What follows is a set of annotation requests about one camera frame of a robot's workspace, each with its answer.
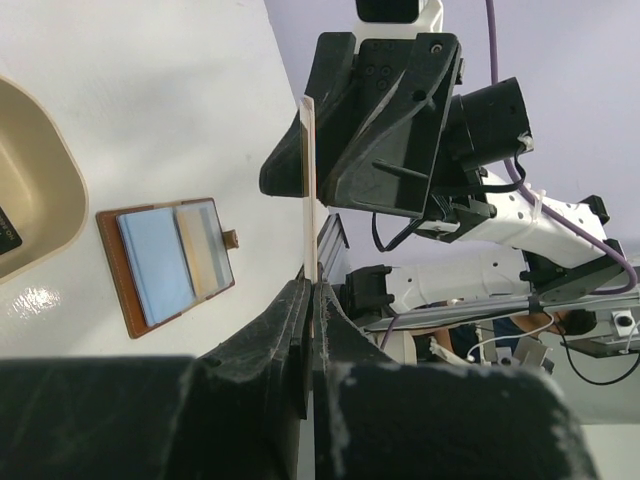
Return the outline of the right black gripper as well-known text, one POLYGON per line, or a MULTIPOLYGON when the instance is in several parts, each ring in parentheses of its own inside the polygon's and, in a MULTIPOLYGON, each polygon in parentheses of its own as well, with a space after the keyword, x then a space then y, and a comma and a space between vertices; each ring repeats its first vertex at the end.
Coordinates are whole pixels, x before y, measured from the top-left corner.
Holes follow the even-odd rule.
POLYGON ((525 151, 529 118, 514 77, 451 100, 460 60, 451 33, 361 43, 356 129, 321 184, 324 205, 459 224, 496 215, 482 172, 525 151))

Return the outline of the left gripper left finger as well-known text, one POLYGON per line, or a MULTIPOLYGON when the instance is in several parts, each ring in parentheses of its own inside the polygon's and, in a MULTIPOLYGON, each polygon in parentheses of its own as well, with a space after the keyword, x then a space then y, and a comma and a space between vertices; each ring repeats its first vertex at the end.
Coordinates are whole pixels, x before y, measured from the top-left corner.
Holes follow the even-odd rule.
POLYGON ((248 325, 201 359, 197 418, 207 479, 294 479, 310 383, 311 283, 290 280, 248 325))

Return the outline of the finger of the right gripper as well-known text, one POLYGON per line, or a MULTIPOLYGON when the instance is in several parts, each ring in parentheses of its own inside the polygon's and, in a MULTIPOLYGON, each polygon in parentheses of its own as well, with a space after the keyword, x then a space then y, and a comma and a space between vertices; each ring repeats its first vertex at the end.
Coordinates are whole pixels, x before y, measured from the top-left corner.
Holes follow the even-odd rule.
MULTIPOLYGON (((317 40, 304 94, 314 100, 319 184, 327 179, 355 133, 355 44, 356 38, 349 32, 325 32, 317 40)), ((259 187, 263 194, 303 194, 302 146, 300 117, 295 116, 261 167, 259 187)))

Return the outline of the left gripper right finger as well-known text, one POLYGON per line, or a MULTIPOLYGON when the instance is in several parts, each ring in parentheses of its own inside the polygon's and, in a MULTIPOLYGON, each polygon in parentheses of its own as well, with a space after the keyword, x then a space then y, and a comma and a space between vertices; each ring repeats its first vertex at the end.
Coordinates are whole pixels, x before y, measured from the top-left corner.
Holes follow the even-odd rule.
POLYGON ((344 313, 331 285, 313 300, 313 403, 318 479, 391 479, 391 361, 344 313))

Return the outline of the gold credit card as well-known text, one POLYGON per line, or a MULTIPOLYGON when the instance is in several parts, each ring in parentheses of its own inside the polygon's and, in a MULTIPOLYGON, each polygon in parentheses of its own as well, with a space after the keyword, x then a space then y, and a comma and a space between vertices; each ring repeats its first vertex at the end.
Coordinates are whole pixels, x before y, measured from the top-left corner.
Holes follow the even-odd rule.
POLYGON ((316 221, 316 127, 314 100, 305 95, 299 105, 301 167, 303 187, 304 276, 318 282, 316 221))
POLYGON ((214 202, 181 205, 175 217, 196 297, 229 288, 234 278, 214 202))

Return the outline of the brown leather card holder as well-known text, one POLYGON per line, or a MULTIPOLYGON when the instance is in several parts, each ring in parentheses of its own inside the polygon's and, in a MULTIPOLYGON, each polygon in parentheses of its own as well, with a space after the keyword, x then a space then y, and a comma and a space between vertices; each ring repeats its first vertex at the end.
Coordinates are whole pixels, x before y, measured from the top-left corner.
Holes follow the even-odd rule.
MULTIPOLYGON (((177 207, 212 200, 179 200, 101 211, 95 219, 130 338, 138 339, 215 296, 195 295, 175 217, 177 207)), ((235 230, 224 230, 229 252, 239 247, 235 230)))

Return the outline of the beige oval tray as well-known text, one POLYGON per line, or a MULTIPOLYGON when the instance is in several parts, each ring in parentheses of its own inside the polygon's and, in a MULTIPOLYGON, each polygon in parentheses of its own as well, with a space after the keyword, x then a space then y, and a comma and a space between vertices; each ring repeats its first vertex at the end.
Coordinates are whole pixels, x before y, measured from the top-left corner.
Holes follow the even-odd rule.
POLYGON ((67 249, 89 212, 86 182, 67 142, 44 106, 1 78, 1 209, 22 245, 1 255, 1 281, 67 249))

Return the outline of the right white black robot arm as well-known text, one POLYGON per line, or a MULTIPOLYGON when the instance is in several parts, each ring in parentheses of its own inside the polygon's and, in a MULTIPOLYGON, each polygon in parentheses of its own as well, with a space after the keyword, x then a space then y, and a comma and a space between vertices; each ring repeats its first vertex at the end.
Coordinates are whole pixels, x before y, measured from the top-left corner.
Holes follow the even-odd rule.
POLYGON ((461 46, 448 33, 358 41, 319 36, 296 118, 259 174, 262 193, 404 217, 386 253, 411 236, 484 241, 497 250, 447 264, 375 265, 338 289, 348 316, 398 317, 440 302, 529 297, 540 305, 604 295, 628 268, 600 198, 553 200, 525 183, 533 135, 519 82, 457 95, 461 46))

